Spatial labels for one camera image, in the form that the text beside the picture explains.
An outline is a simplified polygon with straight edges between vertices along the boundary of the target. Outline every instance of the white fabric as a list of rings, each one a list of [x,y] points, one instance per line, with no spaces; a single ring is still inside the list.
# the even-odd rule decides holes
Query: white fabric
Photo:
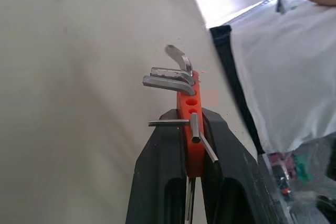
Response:
[[[303,3],[233,27],[238,77],[265,152],[336,131],[336,8]]]

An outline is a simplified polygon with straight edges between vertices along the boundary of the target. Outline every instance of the metal rod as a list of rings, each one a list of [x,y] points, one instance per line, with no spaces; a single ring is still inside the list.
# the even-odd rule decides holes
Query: metal rod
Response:
[[[151,76],[172,79],[176,81],[184,81],[189,85],[195,84],[194,79],[184,70],[171,69],[171,68],[152,68]]]
[[[190,122],[188,119],[167,119],[167,120],[155,120],[149,121],[148,126],[185,126],[189,125]]]
[[[174,47],[173,45],[166,46],[164,50],[170,58],[177,62],[181,70],[184,70],[190,74],[190,76],[193,76],[193,66],[191,65],[188,57],[185,56],[184,52]]]
[[[200,127],[199,127],[198,115],[197,113],[192,113],[190,115],[190,128],[192,137],[191,140],[193,143],[197,144],[200,142]]]
[[[184,219],[188,220],[189,224],[192,224],[193,222],[195,185],[196,185],[196,178],[188,178],[187,199],[185,205]]]
[[[189,84],[183,81],[175,81],[153,76],[144,76],[142,84],[147,87],[168,89],[178,91],[186,95],[195,95],[194,89]]]
[[[218,157],[216,156],[214,150],[211,148],[211,146],[209,145],[208,141],[206,140],[205,136],[200,132],[199,136],[201,137],[201,142],[206,150],[206,152],[208,153],[209,157],[211,158],[212,162],[217,162],[218,161]]]

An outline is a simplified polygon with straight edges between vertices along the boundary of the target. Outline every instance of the orange plastic holder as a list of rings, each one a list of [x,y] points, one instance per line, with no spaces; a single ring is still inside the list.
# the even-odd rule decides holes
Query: orange plastic holder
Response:
[[[204,134],[203,129],[203,117],[202,117],[202,105],[200,85],[198,80],[198,72],[193,71],[193,79],[195,84],[192,86],[195,95],[188,96],[180,92],[177,93],[177,110],[180,113],[182,119],[190,120],[192,113],[196,112],[199,119],[199,130]],[[186,152],[186,170],[188,177],[201,177],[203,175],[204,167],[204,147],[201,142],[195,144],[192,142],[192,133],[190,126],[184,127],[184,137],[186,140],[187,152]]]

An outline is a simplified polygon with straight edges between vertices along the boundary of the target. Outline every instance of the black strap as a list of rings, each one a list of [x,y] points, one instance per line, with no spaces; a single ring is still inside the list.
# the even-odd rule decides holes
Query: black strap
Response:
[[[240,114],[243,117],[247,130],[254,142],[258,155],[265,153],[260,144],[260,139],[252,115],[246,104],[242,85],[237,75],[235,60],[230,44],[230,26],[219,26],[210,29],[213,42],[215,44],[218,56],[225,70],[226,78],[229,82],[231,91],[234,95]]]

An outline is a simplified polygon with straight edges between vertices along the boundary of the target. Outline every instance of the green object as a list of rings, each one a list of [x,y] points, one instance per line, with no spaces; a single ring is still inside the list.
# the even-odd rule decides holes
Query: green object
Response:
[[[296,172],[299,180],[301,180],[303,183],[308,183],[312,179],[312,177],[307,171],[307,155],[295,156],[294,162],[296,165]]]

